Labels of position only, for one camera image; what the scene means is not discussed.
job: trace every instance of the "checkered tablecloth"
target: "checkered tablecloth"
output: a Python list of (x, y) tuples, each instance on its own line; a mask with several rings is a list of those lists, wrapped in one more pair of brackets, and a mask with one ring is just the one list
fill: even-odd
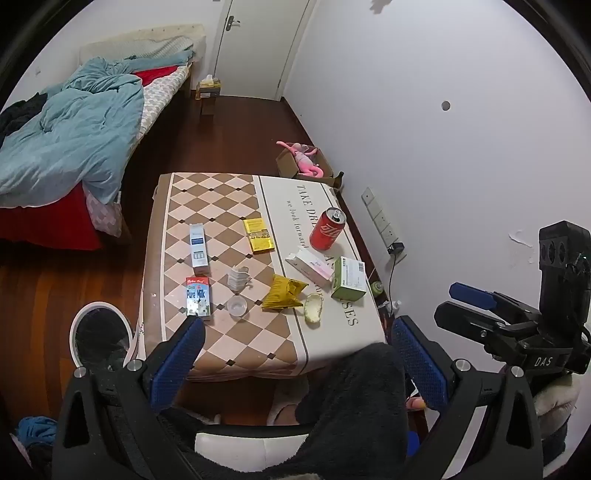
[[(189, 224), (206, 234), (213, 314), (205, 319), (206, 342), (190, 378), (221, 380), (272, 372), (293, 375), (298, 363), (287, 318), (261, 309), (274, 273), (269, 253), (253, 254), (243, 220), (261, 216), (252, 175), (163, 175), (155, 195), (144, 277), (146, 353), (169, 339), (186, 318), (185, 279), (193, 276)], [(240, 293), (248, 310), (230, 316), (228, 270), (248, 267), (250, 284)]]

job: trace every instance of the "yellow box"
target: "yellow box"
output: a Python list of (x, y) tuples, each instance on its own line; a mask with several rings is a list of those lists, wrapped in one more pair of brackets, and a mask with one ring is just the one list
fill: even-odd
[(262, 218), (243, 220), (246, 235), (251, 243), (252, 253), (265, 252), (275, 248), (273, 239)]

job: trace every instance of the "yellow plastic bag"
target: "yellow plastic bag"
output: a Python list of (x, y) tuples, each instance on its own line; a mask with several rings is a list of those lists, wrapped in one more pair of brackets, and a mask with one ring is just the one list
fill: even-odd
[(282, 310), (303, 305), (297, 296), (308, 284), (293, 278), (285, 278), (281, 275), (273, 275), (273, 284), (269, 293), (262, 299), (261, 307), (264, 309)]

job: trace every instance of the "white wall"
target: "white wall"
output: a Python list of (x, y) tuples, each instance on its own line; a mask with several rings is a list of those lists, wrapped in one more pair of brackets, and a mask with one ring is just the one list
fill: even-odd
[(6, 105), (28, 99), (49, 85), (68, 78), (78, 67), (81, 45), (141, 28), (201, 23), (207, 50), (193, 79), (208, 73), (222, 1), (212, 0), (94, 0), (70, 20), (43, 48), (8, 98)]
[[(397, 223), (401, 313), (452, 358), (498, 368), (433, 312), (455, 281), (537, 305), (538, 230), (563, 219), (591, 229), (591, 105), (561, 58), (502, 0), (319, 0), (284, 95), (345, 172), (343, 196), (385, 281), (392, 264), (365, 187)], [(569, 425), (577, 442), (589, 383)]]

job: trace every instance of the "screw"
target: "screw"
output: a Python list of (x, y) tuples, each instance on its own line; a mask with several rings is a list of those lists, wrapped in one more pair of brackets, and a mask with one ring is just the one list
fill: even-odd
[(86, 367), (78, 367), (74, 370), (74, 376), (76, 378), (82, 378), (86, 375)]
[(523, 369), (518, 365), (513, 365), (511, 367), (511, 373), (517, 378), (523, 377)]
[(127, 370), (131, 372), (137, 372), (140, 368), (142, 368), (143, 364), (144, 363), (140, 359), (134, 358), (127, 364)]
[(456, 360), (456, 368), (460, 371), (460, 372), (467, 372), (468, 370), (471, 369), (471, 364), (468, 360), (464, 360), (463, 358), (460, 358), (459, 360)]

